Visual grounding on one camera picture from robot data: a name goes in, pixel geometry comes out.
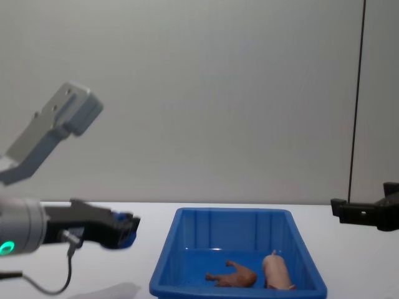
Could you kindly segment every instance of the cable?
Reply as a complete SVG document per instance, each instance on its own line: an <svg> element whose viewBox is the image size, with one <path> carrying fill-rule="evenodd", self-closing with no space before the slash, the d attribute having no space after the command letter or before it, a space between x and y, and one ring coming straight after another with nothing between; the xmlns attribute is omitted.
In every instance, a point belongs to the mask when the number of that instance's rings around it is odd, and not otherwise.
<svg viewBox="0 0 399 299"><path fill-rule="evenodd" d="M360 71L362 69L362 54L363 54L363 35L364 35L364 20L366 16L366 0L363 0L363 16L362 16L362 31L360 33L360 50L359 63L357 69L357 87L356 87L356 101L355 101L355 117L353 119L353 133L352 133L352 150L350 154L350 170L349 170L349 187L348 187L348 203L350 203L350 193L352 190L352 173L353 173L353 156L355 154L355 136L356 136L356 122L357 122L357 105L359 101L359 86L360 86Z"/></svg>
<svg viewBox="0 0 399 299"><path fill-rule="evenodd" d="M63 291L66 290L66 288L69 286L70 283L70 278L72 276L72 256L68 255L68 277L67 281L65 282L65 285L58 291L48 291L45 288L41 287L37 282L35 282L31 277L22 274L22 278L29 282L36 290L42 292L43 294L49 295L49 296L56 296L61 294Z"/></svg>

